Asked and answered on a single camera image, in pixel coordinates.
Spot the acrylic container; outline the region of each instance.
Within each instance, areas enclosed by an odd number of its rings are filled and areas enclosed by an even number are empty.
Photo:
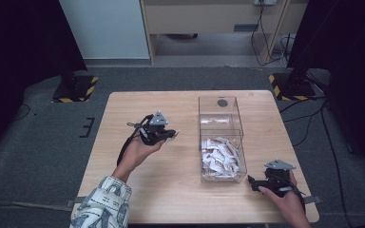
[[[247,174],[236,97],[200,97],[202,181],[241,182]]]

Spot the hand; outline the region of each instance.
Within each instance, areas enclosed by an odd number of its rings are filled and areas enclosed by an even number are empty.
[[[123,159],[117,168],[115,168],[112,176],[126,182],[130,173],[144,162],[149,155],[160,150],[163,144],[164,141],[160,141],[154,145],[146,145],[142,142],[139,134],[135,135],[129,146],[126,148]]]
[[[289,174],[290,182],[296,185],[297,181],[292,170],[289,172]],[[304,214],[303,206],[301,205],[298,196],[293,191],[287,192],[283,198],[280,198],[268,188],[259,187],[259,190],[277,206],[282,216],[293,227],[311,227],[310,222]]]

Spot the black cable on floor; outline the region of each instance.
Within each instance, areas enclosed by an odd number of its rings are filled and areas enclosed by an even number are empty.
[[[286,46],[282,42],[283,39],[287,39]],[[286,62],[289,62],[289,59],[287,57],[288,57],[288,55],[290,55],[290,52],[291,52],[291,51],[289,51],[289,42],[291,39],[295,40],[294,37],[290,37],[290,33],[286,37],[280,38],[280,44],[284,47],[284,58],[285,58]]]
[[[30,108],[27,104],[22,104],[21,106],[25,106],[25,107],[28,109],[28,111],[27,111],[27,113],[26,113],[25,115],[23,115],[22,117],[19,117],[19,118],[16,118],[16,119],[12,120],[13,122],[15,122],[15,121],[19,121],[19,120],[22,120],[23,118],[27,117],[27,116],[28,116],[28,114],[30,113],[31,108]]]
[[[283,109],[282,109],[279,113],[282,113],[282,112],[286,111],[287,109],[289,109],[290,107],[292,107],[292,106],[294,106],[294,105],[297,105],[297,104],[300,104],[300,103],[302,103],[302,102],[314,101],[314,100],[316,100],[316,99],[323,99],[323,98],[326,98],[326,97],[315,97],[315,98],[313,98],[313,99],[305,99],[305,100],[296,101],[295,103],[290,104],[290,105],[288,105],[288,106],[284,107],[284,108],[283,108]]]
[[[339,193],[340,193],[340,200],[342,202],[343,213],[345,214],[345,218],[346,218],[346,222],[348,223],[348,226],[350,228],[353,228],[352,223],[351,223],[351,221],[349,219],[349,216],[348,216],[348,210],[346,209],[345,198],[343,196],[342,178],[340,176],[339,165],[338,165],[338,162],[337,162],[337,157],[336,157],[336,152],[334,150],[333,142],[331,140],[331,136],[330,136],[330,133],[328,131],[327,123],[325,123],[323,109],[321,110],[321,119],[322,119],[322,123],[324,125],[325,133],[327,134],[327,137],[328,137],[328,142],[330,143],[330,146],[331,146],[331,152],[333,153],[333,157],[334,157],[334,161],[335,161],[335,165],[336,165],[337,181],[339,183]]]
[[[309,132],[309,129],[310,129],[310,123],[311,123],[311,121],[313,120],[313,117],[314,117],[316,114],[318,114],[319,112],[321,112],[321,111],[322,111],[322,108],[324,108],[324,106],[326,105],[326,103],[327,103],[327,101],[325,101],[325,102],[322,104],[321,108],[320,108],[318,111],[316,111],[315,113],[313,113],[313,114],[311,114],[311,115],[302,116],[302,117],[297,117],[297,118],[294,118],[294,119],[292,119],[292,120],[288,120],[288,121],[283,121],[284,123],[287,123],[287,122],[296,121],[296,120],[299,120],[299,119],[302,119],[302,118],[310,117],[309,122],[307,123],[306,134],[304,135],[303,139],[302,139],[300,142],[298,142],[298,143],[292,144],[292,146],[298,146],[298,145],[302,144],[302,143],[303,143],[303,142],[307,139],[308,132]]]
[[[13,208],[26,208],[26,209],[48,209],[54,211],[67,211],[71,212],[72,208],[68,206],[58,205],[45,205],[29,202],[16,202],[16,201],[0,201],[0,208],[13,209]]]

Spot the printed shirt sleeve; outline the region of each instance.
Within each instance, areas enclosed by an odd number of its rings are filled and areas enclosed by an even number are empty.
[[[125,228],[129,219],[128,202],[132,189],[114,177],[105,177],[85,198],[74,214],[71,228]]]

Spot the cabinet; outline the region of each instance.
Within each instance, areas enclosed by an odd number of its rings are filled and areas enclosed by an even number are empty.
[[[87,62],[149,58],[138,0],[60,2]]]
[[[281,33],[296,33],[306,0],[278,0],[264,6],[262,28],[255,31],[255,46],[260,59],[268,57]],[[152,62],[159,34],[229,33],[237,26],[255,28],[260,6],[249,0],[141,0],[146,39]]]

